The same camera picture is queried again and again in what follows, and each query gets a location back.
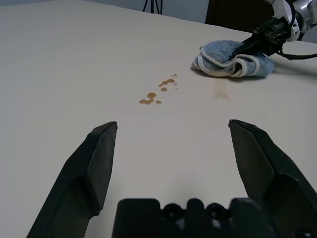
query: wire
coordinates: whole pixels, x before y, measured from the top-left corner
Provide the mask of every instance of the wire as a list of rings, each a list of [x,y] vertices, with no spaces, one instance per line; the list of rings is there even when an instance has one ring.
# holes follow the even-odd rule
[[[292,27],[294,25],[295,19],[296,19],[296,10],[294,8],[293,3],[291,2],[291,0],[285,0],[289,6],[291,7],[291,11],[292,11],[292,20],[291,23],[289,24],[289,31],[292,30]],[[303,56],[299,56],[299,55],[289,55],[289,54],[285,54],[283,52],[283,47],[281,46],[281,49],[279,50],[279,52],[277,52],[278,55],[287,58],[288,60],[308,60],[308,59],[312,59],[312,58],[316,58],[317,54],[312,54],[312,55],[303,55]]]

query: table surface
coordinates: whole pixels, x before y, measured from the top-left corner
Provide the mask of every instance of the table surface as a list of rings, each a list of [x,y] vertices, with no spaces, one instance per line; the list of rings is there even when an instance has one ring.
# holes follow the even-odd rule
[[[273,56],[266,79],[206,77],[190,70],[199,47],[248,33],[83,0],[0,7],[0,32],[0,237],[26,237],[65,161],[112,120],[111,182],[88,238],[111,236],[123,198],[184,207],[245,197],[230,119],[267,131],[317,189],[316,59]],[[161,92],[174,74],[178,89]],[[150,92],[161,105],[139,103]]]

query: robot end effector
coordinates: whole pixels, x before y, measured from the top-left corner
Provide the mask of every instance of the robot end effector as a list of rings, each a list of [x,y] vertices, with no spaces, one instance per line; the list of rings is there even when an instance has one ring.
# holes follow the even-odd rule
[[[272,4],[274,16],[257,26],[250,38],[245,40],[232,58],[241,54],[263,53],[271,56],[277,53],[289,60],[305,60],[317,57],[294,56],[284,54],[282,47],[287,42],[298,40],[300,33],[305,33],[317,25],[317,0],[265,0]]]

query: stain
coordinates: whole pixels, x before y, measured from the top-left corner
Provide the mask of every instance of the stain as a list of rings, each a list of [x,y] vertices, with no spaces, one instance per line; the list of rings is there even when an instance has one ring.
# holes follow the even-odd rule
[[[154,102],[154,99],[157,95],[155,93],[149,93],[148,94],[148,100],[142,99],[139,101],[140,104],[146,104],[146,105],[150,105],[152,102]]]
[[[223,79],[215,79],[214,84],[214,99],[220,98],[225,101],[231,102],[227,92],[225,91],[225,81]]]
[[[159,87],[161,87],[161,86],[163,86],[163,85],[167,85],[167,84],[169,84],[169,83],[175,83],[175,80],[170,78],[169,80],[163,81],[163,83],[161,83],[161,84],[159,85]]]

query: blue towel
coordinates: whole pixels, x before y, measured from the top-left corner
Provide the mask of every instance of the blue towel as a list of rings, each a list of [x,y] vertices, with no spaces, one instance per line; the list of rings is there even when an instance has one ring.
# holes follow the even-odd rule
[[[201,47],[201,53],[193,67],[213,77],[266,77],[273,72],[274,64],[265,55],[237,55],[230,60],[236,48],[243,43],[235,41],[214,41]]]

